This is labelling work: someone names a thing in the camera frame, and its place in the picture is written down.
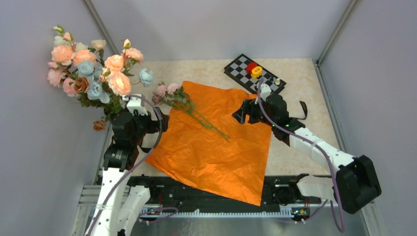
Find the flower bouquet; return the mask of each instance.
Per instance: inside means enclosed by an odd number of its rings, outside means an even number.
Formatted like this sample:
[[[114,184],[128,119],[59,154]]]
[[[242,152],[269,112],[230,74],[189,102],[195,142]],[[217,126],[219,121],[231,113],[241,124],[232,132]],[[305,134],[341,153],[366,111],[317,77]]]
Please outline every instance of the flower bouquet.
[[[224,139],[229,141],[230,136],[220,131],[215,127],[204,115],[195,109],[195,103],[191,101],[190,96],[184,92],[184,87],[178,84],[165,85],[164,82],[159,84],[159,87],[153,93],[152,101],[155,104],[163,103],[171,106],[174,109],[181,110],[194,119],[196,119],[202,126],[207,129],[217,131]]]
[[[48,63],[48,81],[55,87],[62,87],[70,97],[76,98],[83,107],[103,108],[105,117],[94,122],[94,130],[104,130],[110,116],[122,110],[121,96],[130,93],[133,76],[129,70],[144,60],[143,54],[133,48],[126,39],[120,55],[104,60],[105,40],[93,40],[91,47],[75,42],[72,34],[57,25],[52,61]],[[151,74],[141,72],[147,83]]]

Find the checkered board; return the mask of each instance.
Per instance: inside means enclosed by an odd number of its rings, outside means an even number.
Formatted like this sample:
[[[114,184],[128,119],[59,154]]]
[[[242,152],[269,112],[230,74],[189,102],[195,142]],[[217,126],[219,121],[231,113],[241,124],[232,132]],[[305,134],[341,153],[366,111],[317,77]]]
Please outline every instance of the checkered board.
[[[264,79],[265,84],[270,86],[272,92],[279,93],[284,89],[286,82],[279,80],[279,85],[276,85],[275,81],[278,80],[278,76],[272,74],[259,64],[258,66],[262,67],[262,75],[259,78],[252,78],[250,74],[246,72],[246,67],[251,62],[253,61],[250,58],[241,54],[224,68],[224,73],[252,94],[256,94],[257,86],[261,78]]]

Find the white wall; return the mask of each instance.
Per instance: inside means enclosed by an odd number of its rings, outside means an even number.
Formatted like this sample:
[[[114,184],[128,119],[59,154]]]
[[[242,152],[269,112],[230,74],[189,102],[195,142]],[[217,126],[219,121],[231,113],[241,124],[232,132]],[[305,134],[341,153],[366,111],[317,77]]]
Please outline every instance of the white wall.
[[[69,234],[84,184],[93,180],[105,133],[102,111],[84,109],[46,80],[51,28],[89,43],[100,35],[81,1],[0,3],[0,231]]]
[[[350,0],[92,0],[146,60],[318,58]]]
[[[375,165],[388,235],[415,235],[417,1],[363,0],[325,64],[355,155]]]

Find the orange paper sheet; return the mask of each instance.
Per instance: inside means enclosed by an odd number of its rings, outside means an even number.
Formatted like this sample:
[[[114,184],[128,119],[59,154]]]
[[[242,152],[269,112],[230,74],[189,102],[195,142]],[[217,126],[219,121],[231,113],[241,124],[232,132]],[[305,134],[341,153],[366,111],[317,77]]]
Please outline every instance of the orange paper sheet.
[[[172,109],[168,130],[147,162],[188,186],[259,206],[271,128],[262,123],[239,124],[232,117],[244,99],[256,95],[189,81],[182,85],[195,108],[230,135],[230,141]]]

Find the marble tabletop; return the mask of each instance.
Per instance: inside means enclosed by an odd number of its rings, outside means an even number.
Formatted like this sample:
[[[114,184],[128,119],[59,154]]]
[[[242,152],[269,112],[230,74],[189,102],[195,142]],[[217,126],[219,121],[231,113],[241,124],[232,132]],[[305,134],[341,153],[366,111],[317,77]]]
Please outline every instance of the marble tabletop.
[[[149,61],[137,65],[130,73],[138,75],[142,68],[154,72],[155,83],[145,88],[141,83],[132,86],[131,94],[141,93],[148,100],[160,81],[178,83],[193,81],[199,84],[218,87],[221,89],[242,89],[237,82],[223,73],[223,68],[232,61],[227,60],[178,60],[178,61]],[[338,148],[336,136],[330,121],[322,90],[311,58],[293,59],[253,59],[264,68],[287,82],[285,89],[280,93],[287,102],[288,111],[292,117],[303,117],[299,101],[304,101],[308,107],[308,117],[302,122],[313,133]],[[132,83],[139,81],[137,76],[131,77]],[[159,105],[162,112],[168,114],[170,107]],[[151,147],[157,134],[147,135],[144,146]],[[138,159],[144,156],[140,152]],[[265,175],[298,175],[310,173],[314,175],[328,174],[321,166],[298,150],[288,147],[278,141],[273,135],[269,146],[268,163]],[[133,176],[166,176],[153,166],[144,162],[133,172]]]

